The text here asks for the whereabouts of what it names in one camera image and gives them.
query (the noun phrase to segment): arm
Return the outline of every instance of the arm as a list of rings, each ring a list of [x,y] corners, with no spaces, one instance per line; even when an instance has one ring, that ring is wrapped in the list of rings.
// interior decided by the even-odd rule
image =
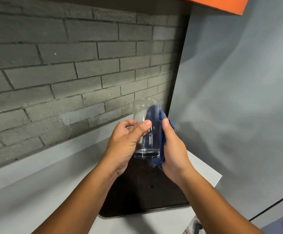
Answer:
[[[184,143],[168,119],[162,127],[166,136],[164,173],[183,191],[207,234],[263,234],[238,213],[192,166]]]
[[[133,120],[114,129],[103,159],[81,181],[68,198],[32,234],[87,234],[115,179],[134,153],[136,142],[151,127],[147,120],[137,126]]]

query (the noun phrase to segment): orange cabinet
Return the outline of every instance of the orange cabinet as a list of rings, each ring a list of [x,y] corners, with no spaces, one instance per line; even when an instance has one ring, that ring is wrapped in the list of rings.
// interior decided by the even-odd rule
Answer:
[[[242,15],[248,0],[189,0],[233,14]]]

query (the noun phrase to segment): left hand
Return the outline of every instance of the left hand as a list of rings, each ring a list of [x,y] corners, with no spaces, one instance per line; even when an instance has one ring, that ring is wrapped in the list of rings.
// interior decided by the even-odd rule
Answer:
[[[103,160],[107,160],[111,166],[114,166],[118,176],[127,168],[128,161],[135,151],[136,143],[152,125],[150,120],[134,127],[136,124],[137,121],[134,120],[120,122],[109,139]]]

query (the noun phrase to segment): glass base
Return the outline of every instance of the glass base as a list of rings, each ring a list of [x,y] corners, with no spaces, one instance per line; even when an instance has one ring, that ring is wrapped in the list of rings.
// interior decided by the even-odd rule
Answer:
[[[139,159],[159,158],[159,149],[139,149],[134,152],[134,157]]]

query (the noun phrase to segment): white countertop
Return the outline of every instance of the white countertop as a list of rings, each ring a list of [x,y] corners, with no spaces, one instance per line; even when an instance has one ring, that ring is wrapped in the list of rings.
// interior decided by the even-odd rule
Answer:
[[[0,168],[0,234],[34,231],[94,168],[117,123]],[[188,156],[215,186],[221,175],[190,152]],[[117,218],[98,216],[90,233],[181,234],[193,217],[191,207]]]

